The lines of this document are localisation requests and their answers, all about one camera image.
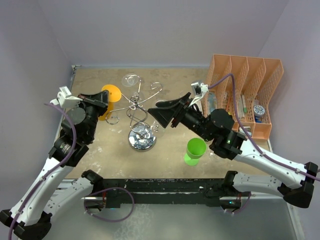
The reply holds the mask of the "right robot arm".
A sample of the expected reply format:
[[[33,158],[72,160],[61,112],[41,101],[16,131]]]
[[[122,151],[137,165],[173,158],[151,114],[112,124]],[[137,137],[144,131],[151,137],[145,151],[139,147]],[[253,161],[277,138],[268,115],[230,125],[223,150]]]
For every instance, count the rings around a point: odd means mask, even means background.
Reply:
[[[189,106],[190,95],[158,102],[147,112],[163,128],[182,124],[205,142],[211,142],[209,148],[220,158],[241,162],[266,173],[262,176],[228,171],[222,183],[226,195],[259,192],[279,196],[298,208],[310,206],[317,180],[316,164],[294,162],[260,148],[250,137],[232,129],[234,120],[226,110],[215,109],[205,117],[197,107]]]

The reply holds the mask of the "orange plastic goblet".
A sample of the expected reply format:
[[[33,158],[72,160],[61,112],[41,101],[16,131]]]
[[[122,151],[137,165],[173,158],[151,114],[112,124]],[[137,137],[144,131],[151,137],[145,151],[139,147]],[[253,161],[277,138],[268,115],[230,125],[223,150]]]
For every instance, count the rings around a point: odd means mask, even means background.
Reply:
[[[114,109],[114,103],[120,101],[122,98],[121,90],[113,85],[113,84],[106,84],[102,87],[102,91],[108,91],[108,108],[107,111],[98,118],[99,121],[105,121],[111,117],[110,112]]]

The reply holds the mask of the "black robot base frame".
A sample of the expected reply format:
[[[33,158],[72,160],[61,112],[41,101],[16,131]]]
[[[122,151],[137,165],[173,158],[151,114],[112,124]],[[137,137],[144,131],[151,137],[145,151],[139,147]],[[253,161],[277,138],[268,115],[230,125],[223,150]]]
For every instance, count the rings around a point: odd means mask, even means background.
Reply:
[[[119,208],[124,204],[205,205],[240,209],[250,196],[222,178],[198,179],[100,179],[86,197],[89,208]]]

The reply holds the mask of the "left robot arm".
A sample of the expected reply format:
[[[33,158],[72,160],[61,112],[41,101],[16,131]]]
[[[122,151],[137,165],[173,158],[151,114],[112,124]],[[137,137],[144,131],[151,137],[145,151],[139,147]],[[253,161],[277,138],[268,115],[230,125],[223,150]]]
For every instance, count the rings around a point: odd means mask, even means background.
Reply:
[[[88,170],[76,180],[75,186],[54,194],[93,143],[99,117],[109,107],[109,91],[73,96],[64,86],[48,106],[61,112],[64,120],[35,181],[15,206],[0,212],[1,223],[9,227],[9,240],[13,235],[20,240],[42,240],[74,202],[89,194],[98,196],[103,191],[103,178]]]

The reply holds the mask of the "green plastic goblet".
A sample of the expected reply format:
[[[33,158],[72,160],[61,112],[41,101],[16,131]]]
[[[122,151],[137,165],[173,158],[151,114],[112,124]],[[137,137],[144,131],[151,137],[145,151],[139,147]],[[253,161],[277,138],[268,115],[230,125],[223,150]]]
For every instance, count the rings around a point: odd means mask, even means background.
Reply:
[[[184,162],[188,166],[196,166],[200,158],[206,153],[206,142],[200,138],[192,138],[188,141],[186,146],[186,154],[184,155]]]

